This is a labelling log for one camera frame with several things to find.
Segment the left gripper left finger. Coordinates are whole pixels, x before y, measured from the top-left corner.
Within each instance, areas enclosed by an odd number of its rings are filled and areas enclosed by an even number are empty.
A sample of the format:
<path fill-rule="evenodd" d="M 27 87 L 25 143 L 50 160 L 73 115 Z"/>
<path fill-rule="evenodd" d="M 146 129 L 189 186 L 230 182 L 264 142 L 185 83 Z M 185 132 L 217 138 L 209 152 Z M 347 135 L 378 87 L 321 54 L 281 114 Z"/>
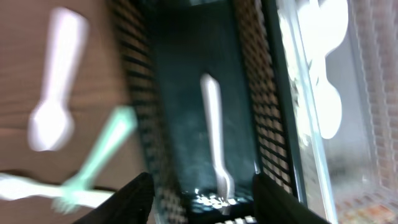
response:
<path fill-rule="evenodd" d="M 146 224 L 154 197 L 153 177 L 143 172 L 73 224 Z"/>

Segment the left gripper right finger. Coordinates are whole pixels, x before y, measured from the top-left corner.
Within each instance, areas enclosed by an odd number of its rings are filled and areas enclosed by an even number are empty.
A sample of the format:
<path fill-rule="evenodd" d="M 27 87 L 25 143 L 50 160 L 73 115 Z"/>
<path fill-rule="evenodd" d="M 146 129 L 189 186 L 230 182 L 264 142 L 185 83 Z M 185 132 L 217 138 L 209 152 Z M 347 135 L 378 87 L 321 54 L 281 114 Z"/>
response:
<path fill-rule="evenodd" d="M 252 192 L 254 216 L 260 224 L 328 224 L 267 175 L 254 174 Z"/>

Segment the mint green plastic fork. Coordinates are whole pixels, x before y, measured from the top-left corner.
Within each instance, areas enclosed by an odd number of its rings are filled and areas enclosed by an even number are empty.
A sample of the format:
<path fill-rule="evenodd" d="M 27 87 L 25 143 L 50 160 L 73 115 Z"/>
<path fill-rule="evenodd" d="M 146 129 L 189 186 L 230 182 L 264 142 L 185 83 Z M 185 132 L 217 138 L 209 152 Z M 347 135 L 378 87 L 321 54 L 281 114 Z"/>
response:
<path fill-rule="evenodd" d="M 113 110 L 79 172 L 63 183 L 62 196 L 52 204 L 56 212 L 68 214 L 78 208 L 78 194 L 93 188 L 99 173 L 136 128 L 133 108 L 118 106 Z"/>

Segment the white spoon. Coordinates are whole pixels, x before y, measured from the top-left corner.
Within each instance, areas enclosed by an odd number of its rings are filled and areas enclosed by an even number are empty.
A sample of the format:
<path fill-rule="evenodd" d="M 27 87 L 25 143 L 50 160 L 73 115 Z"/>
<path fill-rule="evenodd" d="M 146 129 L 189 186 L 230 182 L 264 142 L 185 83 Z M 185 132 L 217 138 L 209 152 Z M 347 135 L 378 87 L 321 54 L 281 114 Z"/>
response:
<path fill-rule="evenodd" d="M 50 14 L 41 94 L 27 131 L 34 151 L 57 151 L 73 133 L 68 101 L 89 28 L 85 17 L 65 7 L 56 7 Z"/>
<path fill-rule="evenodd" d="M 347 0 L 296 1 L 307 62 L 326 57 L 343 41 L 348 28 Z"/>

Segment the white spoon bowl up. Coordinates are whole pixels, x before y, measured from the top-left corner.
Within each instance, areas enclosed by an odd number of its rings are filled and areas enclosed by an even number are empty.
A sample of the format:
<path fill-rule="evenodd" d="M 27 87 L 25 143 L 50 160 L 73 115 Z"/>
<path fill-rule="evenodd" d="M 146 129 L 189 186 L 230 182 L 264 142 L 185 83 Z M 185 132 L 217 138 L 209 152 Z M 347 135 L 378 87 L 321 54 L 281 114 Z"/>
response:
<path fill-rule="evenodd" d="M 324 57 L 315 57 L 308 67 L 320 134 L 323 139 L 331 139 L 336 135 L 341 124 L 340 94 L 327 79 Z"/>

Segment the white plastic fork underneath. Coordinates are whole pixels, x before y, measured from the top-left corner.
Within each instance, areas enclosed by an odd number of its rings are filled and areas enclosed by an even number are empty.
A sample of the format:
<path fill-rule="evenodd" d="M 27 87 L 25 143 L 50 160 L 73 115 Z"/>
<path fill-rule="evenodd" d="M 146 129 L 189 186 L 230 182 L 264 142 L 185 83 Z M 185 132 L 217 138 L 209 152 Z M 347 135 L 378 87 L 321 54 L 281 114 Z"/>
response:
<path fill-rule="evenodd" d="M 97 208 L 114 192 L 105 190 L 78 190 L 67 194 L 75 205 Z M 66 196 L 61 185 L 43 184 L 28 177 L 1 173 L 1 200 L 12 201 L 28 197 L 59 198 Z"/>

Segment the white plastic fork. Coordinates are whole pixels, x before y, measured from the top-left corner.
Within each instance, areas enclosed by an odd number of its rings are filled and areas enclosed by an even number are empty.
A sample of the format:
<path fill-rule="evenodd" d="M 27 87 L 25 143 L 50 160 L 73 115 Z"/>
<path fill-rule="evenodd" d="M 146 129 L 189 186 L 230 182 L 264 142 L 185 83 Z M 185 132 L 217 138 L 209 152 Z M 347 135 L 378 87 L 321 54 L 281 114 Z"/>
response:
<path fill-rule="evenodd" d="M 223 115 L 220 84 L 210 74 L 200 79 L 206 126 L 210 141 L 212 165 L 215 170 L 218 195 L 228 202 L 234 197 L 234 180 L 228 172 L 224 159 Z"/>

